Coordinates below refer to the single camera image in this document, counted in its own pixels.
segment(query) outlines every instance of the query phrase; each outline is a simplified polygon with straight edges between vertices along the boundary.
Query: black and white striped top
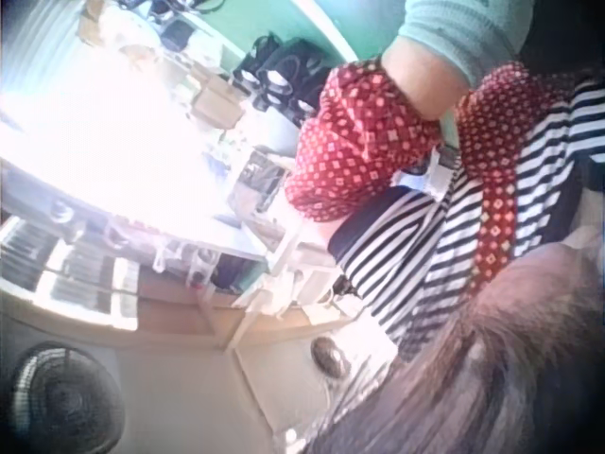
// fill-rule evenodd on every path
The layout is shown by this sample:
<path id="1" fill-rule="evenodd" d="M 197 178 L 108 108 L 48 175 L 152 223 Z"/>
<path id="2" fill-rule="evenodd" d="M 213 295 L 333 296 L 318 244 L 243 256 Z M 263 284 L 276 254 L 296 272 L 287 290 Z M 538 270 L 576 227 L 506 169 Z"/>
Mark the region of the black and white striped top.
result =
<path id="1" fill-rule="evenodd" d="M 604 162 L 605 84 L 587 81 L 529 134 L 517 166 L 515 244 L 501 247 L 519 257 L 562 239 L 578 206 L 580 168 L 589 164 L 602 175 Z M 481 182 L 460 168 L 441 203 L 409 188 L 391 188 L 349 218 L 330 242 L 403 359 L 416 355 L 462 304 L 474 268 L 482 199 Z"/>

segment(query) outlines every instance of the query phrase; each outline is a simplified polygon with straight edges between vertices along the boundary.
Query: black speaker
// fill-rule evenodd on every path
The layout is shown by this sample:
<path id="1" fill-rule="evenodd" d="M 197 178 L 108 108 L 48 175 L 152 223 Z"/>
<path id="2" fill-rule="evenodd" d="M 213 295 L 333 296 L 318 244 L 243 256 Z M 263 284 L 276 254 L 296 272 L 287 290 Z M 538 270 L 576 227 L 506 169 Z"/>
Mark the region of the black speaker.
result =
<path id="1" fill-rule="evenodd" d="M 117 3 L 122 9 L 135 9 L 143 5 L 147 0 L 119 0 Z"/>
<path id="2" fill-rule="evenodd" d="M 323 51 L 314 44 L 292 40 L 271 54 L 258 71 L 258 78 L 264 91 L 290 96 L 321 67 L 323 59 Z"/>
<path id="3" fill-rule="evenodd" d="M 184 21 L 177 20 L 166 27 L 160 39 L 169 51 L 181 52 L 189 43 L 189 38 L 191 38 L 193 32 L 192 26 Z"/>
<path id="4" fill-rule="evenodd" d="M 163 24 L 174 16 L 174 12 L 165 0 L 153 0 L 147 18 L 156 24 Z"/>
<path id="5" fill-rule="evenodd" d="M 279 47 L 280 43 L 273 35 L 258 38 L 254 42 L 252 50 L 233 70 L 233 77 L 235 80 L 242 83 L 251 91 L 259 91 L 261 89 L 261 83 L 256 73 Z"/>
<path id="6" fill-rule="evenodd" d="M 306 78 L 290 99 L 290 108 L 306 118 L 313 115 L 320 106 L 320 95 L 332 68 L 322 66 Z"/>

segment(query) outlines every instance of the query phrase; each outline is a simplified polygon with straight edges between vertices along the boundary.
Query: box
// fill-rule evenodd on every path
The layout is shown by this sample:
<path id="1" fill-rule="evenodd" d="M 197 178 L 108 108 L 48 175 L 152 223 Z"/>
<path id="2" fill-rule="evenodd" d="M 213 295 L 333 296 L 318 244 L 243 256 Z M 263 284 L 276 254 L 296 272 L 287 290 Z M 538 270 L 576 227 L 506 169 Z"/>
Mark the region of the box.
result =
<path id="1" fill-rule="evenodd" d="M 201 90 L 194 99 L 191 113 L 215 128 L 230 130 L 244 114 L 240 102 L 246 97 L 218 75 L 195 64 L 191 76 Z"/>

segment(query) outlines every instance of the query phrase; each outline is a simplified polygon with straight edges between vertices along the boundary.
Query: cable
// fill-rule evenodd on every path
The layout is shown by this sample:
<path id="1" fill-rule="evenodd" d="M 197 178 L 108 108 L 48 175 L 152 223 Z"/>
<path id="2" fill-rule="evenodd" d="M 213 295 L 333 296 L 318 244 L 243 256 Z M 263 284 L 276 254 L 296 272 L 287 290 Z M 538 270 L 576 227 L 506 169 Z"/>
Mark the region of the cable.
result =
<path id="1" fill-rule="evenodd" d="M 221 0 L 220 3 L 218 5 L 216 5 L 215 7 L 210 7 L 207 9 L 197 9 L 197 7 L 199 5 L 204 3 L 204 1 L 201 1 L 200 3 L 198 3 L 197 5 L 192 7 L 191 10 L 192 10 L 192 12 L 197 12 L 198 14 L 201 14 L 201 15 L 210 14 L 212 12 L 217 12 L 218 10 L 222 9 L 225 6 L 226 2 L 227 2 L 227 0 Z"/>

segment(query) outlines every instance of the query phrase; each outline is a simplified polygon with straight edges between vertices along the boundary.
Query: woman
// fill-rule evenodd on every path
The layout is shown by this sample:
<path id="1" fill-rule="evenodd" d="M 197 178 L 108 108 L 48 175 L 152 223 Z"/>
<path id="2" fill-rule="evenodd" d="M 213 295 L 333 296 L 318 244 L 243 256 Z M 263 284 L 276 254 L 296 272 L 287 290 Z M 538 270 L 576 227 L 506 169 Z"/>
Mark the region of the woman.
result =
<path id="1" fill-rule="evenodd" d="M 602 452 L 602 243 L 578 234 L 512 262 L 304 452 Z"/>
<path id="2" fill-rule="evenodd" d="M 380 61 L 347 65 L 328 79 L 285 189 L 403 360 L 512 259 L 565 237 L 582 181 L 602 191 L 602 80 L 534 76 L 505 63 L 527 34 L 527 2 L 474 2 L 488 6 L 473 12 L 462 3 L 441 2 L 465 11 L 467 27 L 522 17 L 500 21 L 494 34 L 489 26 L 479 34 L 491 36 L 488 45 L 472 46 L 447 31 L 451 21 L 441 26 L 432 16 L 429 26 L 432 12 L 409 2 L 402 36 Z M 443 36 L 458 39 L 450 45 Z M 454 103 L 462 164 L 443 200 L 389 187 L 395 171 L 441 143 L 436 119 Z"/>

